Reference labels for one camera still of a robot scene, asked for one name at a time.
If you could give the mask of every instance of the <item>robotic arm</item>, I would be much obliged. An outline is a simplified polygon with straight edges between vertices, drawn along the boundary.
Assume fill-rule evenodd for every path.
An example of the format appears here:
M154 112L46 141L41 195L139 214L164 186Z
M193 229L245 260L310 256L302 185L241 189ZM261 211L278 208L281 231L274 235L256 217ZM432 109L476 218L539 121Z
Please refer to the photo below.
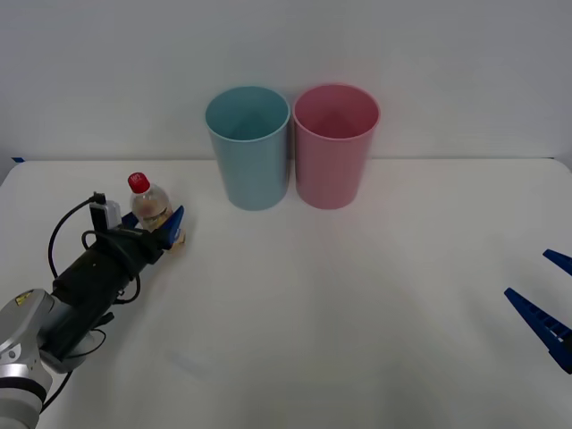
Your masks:
M177 239L183 207L159 229L136 229L133 214L121 218L119 206L103 194L90 199L93 231L86 251L54 280L54 291L28 290L0 311L0 427L34 429L52 377L44 368L70 374L102 344L90 333L114 319L113 304L139 294L139 273L154 264ZM96 236L93 245L86 237ZM131 280L137 291L118 299Z

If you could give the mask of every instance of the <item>black cable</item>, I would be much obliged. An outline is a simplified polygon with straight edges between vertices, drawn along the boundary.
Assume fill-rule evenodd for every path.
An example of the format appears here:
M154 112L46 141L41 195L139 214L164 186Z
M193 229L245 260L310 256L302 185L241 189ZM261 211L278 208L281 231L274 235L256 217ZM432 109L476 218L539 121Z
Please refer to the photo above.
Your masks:
M104 336L104 338L101 340L101 342L97 345L97 347L95 347L93 350L87 351L86 353L80 353L79 355L71 355L68 356L66 359L73 359L73 358L83 358L84 356L90 355L91 353L95 353L96 351L99 350L99 348L101 346L104 345L105 340L107 340L107 334L105 332L103 332L101 329L92 329L92 332L101 332Z
M73 371L70 371L65 376L65 378L62 381L62 384L60 384L60 387L57 388L57 391L55 391L55 393L51 396L51 398L49 400L44 402L44 405L42 406L42 410L39 412L39 414L42 414L44 411L46 411L46 408L48 408L50 405L52 405L52 402L54 402L55 399L59 396L59 394L62 393L63 388L70 381L70 377L72 377L72 374L73 374Z
M129 299L116 299L114 304L116 305L124 305L124 304L130 304L131 302L133 302L135 299L137 299L139 297L139 294L141 293L141 279L139 278L139 274L137 273L137 271L135 269L133 269L133 263L131 262L131 258L130 256L127 254L127 252L125 250L123 250L123 248L117 244L114 239L112 237L110 237L109 235L103 234L102 232L98 232L98 231L85 231L83 234L81 234L81 244L83 245L84 249L88 249L88 243L86 242L86 238L88 237L88 235L95 235L96 237L100 237L104 240L107 241L108 244L111 245L112 248L114 248L115 250L117 250L119 253L122 254L123 256L123 262L127 265L127 271L129 272L129 276L133 277L135 279L135 284L136 284L136 289L135 289L135 294L129 298Z
M57 271L55 270L54 257L52 255L52 253L54 251L55 236L60 231L60 228L62 228L62 225L65 223L65 221L67 221L70 218L70 216L72 216L75 212L80 210L82 207L88 205L89 203L91 203L93 201L95 201L95 197L90 197L90 198L86 199L85 201L83 201L82 203L79 203L78 205L76 205L72 210L70 210L68 213L66 213L62 219L60 219L60 222L57 223L57 225L54 228L54 231L52 232L52 236L50 237L50 242L47 245L47 262L50 264L50 270L52 270L52 274L54 275L55 279L57 278Z

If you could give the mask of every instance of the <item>plastic bottle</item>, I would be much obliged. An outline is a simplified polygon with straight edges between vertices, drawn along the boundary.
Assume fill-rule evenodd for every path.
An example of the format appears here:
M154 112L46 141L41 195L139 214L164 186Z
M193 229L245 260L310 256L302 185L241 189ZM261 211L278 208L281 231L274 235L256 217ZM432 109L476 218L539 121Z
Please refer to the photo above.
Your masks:
M127 180L131 194L131 211L147 231L156 230L172 215L171 202L166 192L150 183L145 174L135 172ZM185 242L185 231L179 231L179 237L173 247Z

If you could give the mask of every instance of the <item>blue cup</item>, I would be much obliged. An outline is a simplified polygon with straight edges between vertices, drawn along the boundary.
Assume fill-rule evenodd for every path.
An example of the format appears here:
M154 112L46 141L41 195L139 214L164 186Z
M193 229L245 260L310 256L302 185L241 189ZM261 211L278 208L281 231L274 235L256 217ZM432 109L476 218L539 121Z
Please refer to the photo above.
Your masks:
M286 99L266 88L229 89L208 105L206 126L226 194L236 207L264 210L284 197L289 119Z

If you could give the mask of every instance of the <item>red bottle cap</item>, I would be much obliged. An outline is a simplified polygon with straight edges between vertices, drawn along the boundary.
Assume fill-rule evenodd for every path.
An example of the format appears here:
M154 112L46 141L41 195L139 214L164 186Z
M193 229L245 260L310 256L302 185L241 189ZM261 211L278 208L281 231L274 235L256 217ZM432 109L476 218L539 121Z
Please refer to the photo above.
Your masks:
M135 194L142 194L151 188L151 183L149 183L147 177L145 177L145 174L142 172L133 173L131 176L129 176L127 182Z

